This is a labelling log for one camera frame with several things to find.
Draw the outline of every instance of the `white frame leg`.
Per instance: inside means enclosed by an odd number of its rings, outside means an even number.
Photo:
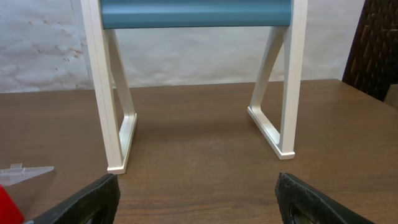
[[[102,27],[100,2],[84,0],[81,1],[81,6],[108,172],[123,174],[126,171],[137,114],[126,81],[116,34],[114,30],[104,31]],[[124,112],[120,131],[114,107],[112,77]]]
[[[272,27],[248,112],[279,159],[293,159],[300,79],[304,50],[307,0],[292,1],[290,27]],[[285,43],[285,77],[280,134],[261,111],[261,101],[282,43]]]

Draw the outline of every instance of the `white backdrop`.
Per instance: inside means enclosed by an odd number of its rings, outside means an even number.
[[[342,78],[363,3],[308,1],[302,79]],[[93,88],[79,0],[2,0],[0,30],[0,92]],[[268,32],[209,27],[117,34],[130,86],[154,86],[254,82]],[[283,80],[282,59],[283,50],[271,80]]]

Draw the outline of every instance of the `blue roller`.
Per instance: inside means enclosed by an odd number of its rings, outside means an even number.
[[[290,0],[101,0],[104,29],[289,26]]]

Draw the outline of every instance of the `wood grain surface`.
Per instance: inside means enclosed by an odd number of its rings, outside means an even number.
[[[138,124],[115,223],[282,223],[280,171],[376,223],[396,223],[396,109],[338,80],[303,81],[296,156],[280,161],[247,113],[253,88],[131,89]],[[262,104],[276,126],[282,89],[270,83]],[[28,219],[106,173],[93,90],[1,94],[0,130],[0,169],[55,166],[6,187]]]

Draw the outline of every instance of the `wooden table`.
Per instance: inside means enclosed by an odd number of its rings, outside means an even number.
[[[139,120],[115,223],[282,223],[280,171],[376,223],[396,222],[396,109],[338,80],[303,81],[296,156],[280,161],[247,113],[253,87],[131,89]],[[262,104],[276,126],[282,87],[270,83]],[[106,173],[93,90],[1,94],[0,128],[0,169],[55,166],[6,187],[26,218]]]

